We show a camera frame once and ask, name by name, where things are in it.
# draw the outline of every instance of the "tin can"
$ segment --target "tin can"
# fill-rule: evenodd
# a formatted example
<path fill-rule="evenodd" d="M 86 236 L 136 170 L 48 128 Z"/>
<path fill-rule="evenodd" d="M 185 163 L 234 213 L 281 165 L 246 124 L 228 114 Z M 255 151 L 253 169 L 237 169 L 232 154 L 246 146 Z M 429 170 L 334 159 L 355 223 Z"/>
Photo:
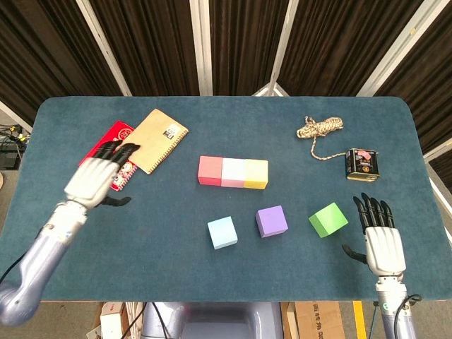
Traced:
<path fill-rule="evenodd" d="M 380 177 L 375 150 L 352 148 L 345 153 L 347 179 L 373 182 Z"/>

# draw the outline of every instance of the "cable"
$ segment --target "cable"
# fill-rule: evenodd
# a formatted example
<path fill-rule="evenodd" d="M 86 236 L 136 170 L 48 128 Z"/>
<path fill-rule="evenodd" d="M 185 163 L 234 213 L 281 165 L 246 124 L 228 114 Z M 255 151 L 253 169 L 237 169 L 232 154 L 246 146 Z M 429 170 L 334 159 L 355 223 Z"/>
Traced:
<path fill-rule="evenodd" d="M 22 161 L 22 155 L 20 155 L 19 146 L 17 146 L 17 143 L 14 143 L 14 145 L 16 146 L 17 155 L 19 156 L 20 161 Z"/>
<path fill-rule="evenodd" d="M 370 325 L 369 339 L 374 336 L 374 326 L 376 323 L 376 308 L 379 306 L 379 302 L 374 302 L 374 316 L 372 317 L 372 324 Z"/>
<path fill-rule="evenodd" d="M 16 266 L 24 257 L 24 255 L 26 255 L 27 252 L 25 252 L 24 254 L 22 254 L 21 256 L 19 256 L 19 258 L 14 261 L 6 270 L 5 273 L 3 273 L 3 275 L 0 278 L 0 284 L 3 282 L 3 280 L 6 278 L 6 276 L 8 275 L 8 273 L 14 268 L 14 266 Z"/>
<path fill-rule="evenodd" d="M 398 339 L 397 324 L 398 324 L 398 315 L 399 315 L 400 311 L 402 311 L 402 308 L 405 306 L 405 304 L 407 302 L 412 302 L 412 304 L 414 305 L 420 301 L 422 301 L 422 297 L 420 295 L 409 295 L 402 301 L 402 303 L 398 307 L 397 312 L 395 313 L 395 318 L 394 318 L 394 338 L 395 339 Z"/>
<path fill-rule="evenodd" d="M 39 231 L 37 231 L 36 237 L 37 238 L 38 235 L 40 235 L 42 231 L 42 227 L 40 228 Z M 6 270 L 5 272 L 1 275 L 0 278 L 0 284 L 3 282 L 3 280 L 6 278 L 6 276 L 8 275 L 8 273 L 14 268 L 14 266 L 16 266 L 18 263 L 20 263 L 20 261 L 22 260 L 22 258 L 27 254 L 28 250 L 25 251 L 16 261 L 14 261 Z"/>
<path fill-rule="evenodd" d="M 154 306 L 155 311 L 157 312 L 157 316 L 160 320 L 160 324 L 162 325 L 163 335 L 165 336 L 165 339 L 168 339 L 167 334 L 170 335 L 170 332 L 168 332 L 168 329 L 167 329 L 165 323 L 163 322 L 162 315 L 160 314 L 160 311 L 158 310 L 157 305 L 154 302 L 153 302 L 153 306 Z"/>
<path fill-rule="evenodd" d="M 130 329 L 132 328 L 132 326 L 136 323 L 136 321 L 140 318 L 141 314 L 143 314 L 144 309 L 146 308 L 146 305 L 148 303 L 145 302 L 143 304 L 143 308 L 141 309 L 140 313 L 138 313 L 138 315 L 135 317 L 135 319 L 132 321 L 132 323 L 129 325 L 129 327 L 126 329 L 126 331 L 124 332 L 124 334 L 122 335 L 121 339 L 125 339 L 125 337 L 127 336 L 127 333 L 129 333 Z"/>

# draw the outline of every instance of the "yellow block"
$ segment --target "yellow block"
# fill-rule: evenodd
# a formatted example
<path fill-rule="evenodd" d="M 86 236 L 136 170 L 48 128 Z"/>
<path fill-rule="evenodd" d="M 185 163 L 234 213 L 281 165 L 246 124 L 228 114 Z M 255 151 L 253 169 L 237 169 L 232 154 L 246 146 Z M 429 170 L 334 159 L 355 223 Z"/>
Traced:
<path fill-rule="evenodd" d="M 246 189 L 264 189 L 268 183 L 268 161 L 267 160 L 245 160 L 245 183 Z"/>

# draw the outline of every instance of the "blue felt surface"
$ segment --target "blue felt surface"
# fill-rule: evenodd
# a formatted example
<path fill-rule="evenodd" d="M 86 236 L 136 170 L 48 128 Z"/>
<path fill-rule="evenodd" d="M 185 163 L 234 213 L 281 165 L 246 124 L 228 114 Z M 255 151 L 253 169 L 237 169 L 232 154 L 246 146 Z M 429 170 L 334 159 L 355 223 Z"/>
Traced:
<path fill-rule="evenodd" d="M 251 301 L 375 299 L 376 277 L 341 244 L 364 251 L 352 201 L 388 201 L 405 248 L 409 292 L 452 297 L 452 254 L 429 185 L 410 111 L 394 97 L 60 97 L 40 108 L 0 238 L 0 270 L 31 243 L 79 160 L 117 120 L 132 126 L 159 108 L 190 129 L 148 176 L 137 171 L 122 208 L 90 217 L 44 293 L 65 300 Z M 379 151 L 381 178 L 346 180 L 344 159 L 313 159 L 295 131 L 304 115 L 342 117 L 318 155 Z M 265 190 L 201 186 L 200 155 L 268 159 Z M 335 201 L 349 224 L 320 239 L 308 217 Z M 282 205 L 289 230 L 262 239 L 258 209 Z M 231 215 L 239 238 L 215 251 L 207 222 Z"/>

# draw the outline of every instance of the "cube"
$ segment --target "cube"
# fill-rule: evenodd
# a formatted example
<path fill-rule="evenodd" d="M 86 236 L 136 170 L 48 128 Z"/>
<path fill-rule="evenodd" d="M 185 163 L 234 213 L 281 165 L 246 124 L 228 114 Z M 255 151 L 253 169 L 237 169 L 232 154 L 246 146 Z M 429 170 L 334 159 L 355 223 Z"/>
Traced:
<path fill-rule="evenodd" d="M 208 222 L 207 226 L 214 249 L 221 249 L 237 243 L 237 233 L 231 217 Z"/>
<path fill-rule="evenodd" d="M 243 188 L 245 170 L 245 159 L 223 158 L 221 186 Z"/>
<path fill-rule="evenodd" d="M 265 189 L 267 183 L 268 183 L 268 161 L 246 159 L 244 188 Z"/>
<path fill-rule="evenodd" d="M 261 237 L 263 238 L 284 233 L 289 229 L 282 206 L 258 210 L 256 213 L 256 221 Z"/>
<path fill-rule="evenodd" d="M 201 185 L 221 186 L 222 157 L 199 157 L 198 181 Z"/>
<path fill-rule="evenodd" d="M 347 218 L 336 203 L 331 203 L 316 214 L 311 215 L 309 222 L 314 226 L 320 238 L 324 238 L 348 224 Z"/>

